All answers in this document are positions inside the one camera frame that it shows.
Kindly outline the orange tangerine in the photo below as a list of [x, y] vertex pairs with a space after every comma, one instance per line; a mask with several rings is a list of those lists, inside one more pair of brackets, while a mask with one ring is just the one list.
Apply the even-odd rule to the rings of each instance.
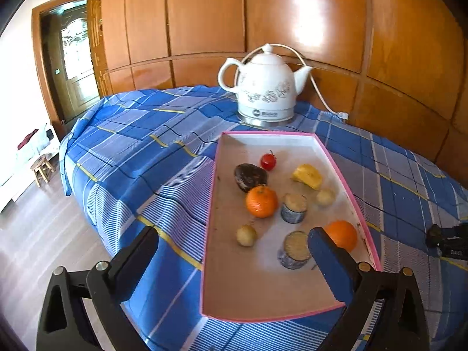
[[245, 205], [254, 217], [268, 218], [273, 216], [278, 209], [278, 196], [268, 186], [259, 185], [246, 194]]
[[324, 230], [339, 248], [343, 248], [347, 252], [351, 252], [357, 246], [357, 230], [345, 220], [331, 222], [324, 226]]

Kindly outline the dark cylinder cream top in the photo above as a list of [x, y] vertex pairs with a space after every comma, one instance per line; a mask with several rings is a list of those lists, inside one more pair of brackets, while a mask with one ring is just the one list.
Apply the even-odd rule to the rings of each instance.
[[307, 240], [307, 234], [301, 230], [293, 231], [285, 236], [277, 255], [284, 268], [297, 270], [308, 263], [311, 254]]
[[288, 192], [283, 198], [280, 215], [287, 223], [299, 224], [303, 221], [307, 210], [308, 203], [305, 196]]

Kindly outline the pale yellow round fruit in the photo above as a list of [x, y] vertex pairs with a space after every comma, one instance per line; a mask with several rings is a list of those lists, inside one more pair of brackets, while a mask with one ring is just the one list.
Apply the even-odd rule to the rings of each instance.
[[321, 189], [316, 194], [316, 204], [321, 207], [328, 207], [335, 202], [336, 194], [332, 189]]

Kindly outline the yellow potato piece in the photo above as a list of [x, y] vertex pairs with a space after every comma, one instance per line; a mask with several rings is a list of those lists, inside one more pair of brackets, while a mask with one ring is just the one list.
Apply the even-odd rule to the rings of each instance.
[[317, 168], [310, 164], [299, 165], [292, 174], [294, 181], [299, 181], [311, 189], [319, 190], [322, 185], [322, 175]]

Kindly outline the small yellow round fruit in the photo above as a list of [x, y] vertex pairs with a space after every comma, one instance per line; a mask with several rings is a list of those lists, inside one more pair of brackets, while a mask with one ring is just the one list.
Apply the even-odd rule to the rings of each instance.
[[237, 243], [243, 247], [252, 247], [257, 240], [257, 232], [250, 224], [239, 227], [235, 236]]

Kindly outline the red cherry tomato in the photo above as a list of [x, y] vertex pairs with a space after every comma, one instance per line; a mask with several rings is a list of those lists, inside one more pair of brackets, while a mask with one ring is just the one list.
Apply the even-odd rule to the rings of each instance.
[[277, 159], [272, 151], [269, 153], [263, 154], [260, 159], [260, 166], [266, 170], [271, 171], [276, 167]]

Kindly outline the large dark brown disc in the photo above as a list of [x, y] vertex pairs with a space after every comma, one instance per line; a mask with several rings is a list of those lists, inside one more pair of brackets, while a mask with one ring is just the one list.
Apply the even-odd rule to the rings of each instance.
[[259, 185], [267, 185], [267, 172], [259, 166], [251, 163], [241, 163], [234, 169], [234, 178], [238, 187], [243, 192], [249, 192]]

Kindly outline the small wooden stool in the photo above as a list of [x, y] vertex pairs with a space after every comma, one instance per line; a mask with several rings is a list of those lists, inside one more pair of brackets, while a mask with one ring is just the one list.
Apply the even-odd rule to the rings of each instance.
[[32, 163], [30, 170], [34, 174], [35, 183], [38, 188], [40, 188], [41, 181], [44, 181], [46, 184], [48, 184], [49, 175], [55, 171], [54, 167], [51, 165], [51, 162], [47, 160], [45, 154], [41, 155], [36, 161]]

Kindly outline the blue plaid tablecloth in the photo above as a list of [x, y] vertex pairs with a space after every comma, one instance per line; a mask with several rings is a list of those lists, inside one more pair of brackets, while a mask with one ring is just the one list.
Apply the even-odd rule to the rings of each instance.
[[[350, 186], [384, 269], [417, 279], [440, 350], [467, 324], [467, 264], [425, 245], [433, 224], [467, 219], [467, 190], [422, 156], [297, 104], [290, 132], [321, 139]], [[60, 145], [63, 190], [74, 195], [110, 254], [145, 225], [161, 234], [155, 257], [125, 304], [152, 350], [315, 350], [337, 310], [303, 319], [235, 324], [199, 312], [201, 262], [214, 155], [239, 131], [234, 101], [217, 87], [137, 90], [106, 97]]]

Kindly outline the pink rimmed white tray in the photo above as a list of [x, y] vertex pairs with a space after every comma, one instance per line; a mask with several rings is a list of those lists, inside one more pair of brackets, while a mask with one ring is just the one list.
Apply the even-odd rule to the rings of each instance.
[[[260, 160], [272, 151], [277, 165], [268, 174], [268, 186], [279, 199], [288, 192], [307, 198], [308, 210], [299, 224], [285, 222], [278, 212], [255, 218], [245, 205], [245, 193], [235, 183], [237, 165]], [[292, 179], [302, 164], [318, 169], [323, 181], [319, 190]], [[332, 189], [335, 202], [316, 204], [321, 189]], [[294, 230], [309, 232], [336, 220], [346, 220], [358, 232], [351, 252], [355, 261], [366, 261], [376, 270], [381, 263], [374, 241], [351, 189], [319, 137], [312, 133], [241, 131], [224, 132], [214, 160], [209, 219], [203, 261], [200, 312], [231, 322], [272, 322], [320, 314], [342, 307], [321, 271], [308, 261], [297, 270], [284, 268], [278, 260], [283, 239]], [[250, 224], [257, 232], [252, 247], [236, 241], [239, 227]]]

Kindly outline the white ceramic electric kettle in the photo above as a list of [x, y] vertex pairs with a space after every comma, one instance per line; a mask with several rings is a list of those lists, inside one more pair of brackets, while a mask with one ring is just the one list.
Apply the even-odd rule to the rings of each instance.
[[262, 127], [280, 126], [294, 118], [297, 96], [311, 78], [312, 67], [296, 71], [274, 53], [275, 44], [252, 51], [249, 62], [227, 58], [218, 71], [219, 86], [235, 94], [241, 121]]

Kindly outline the wooden door with glass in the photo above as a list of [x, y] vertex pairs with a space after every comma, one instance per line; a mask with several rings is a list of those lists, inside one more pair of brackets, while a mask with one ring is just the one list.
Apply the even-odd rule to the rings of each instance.
[[32, 45], [44, 105], [62, 138], [106, 94], [100, 0], [51, 0], [32, 10]]

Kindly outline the wooden wall cabinet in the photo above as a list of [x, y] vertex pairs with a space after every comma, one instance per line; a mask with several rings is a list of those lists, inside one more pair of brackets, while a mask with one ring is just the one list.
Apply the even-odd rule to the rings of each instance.
[[228, 57], [298, 51], [349, 115], [467, 181], [467, 35], [443, 0], [101, 0], [113, 92], [213, 86]]

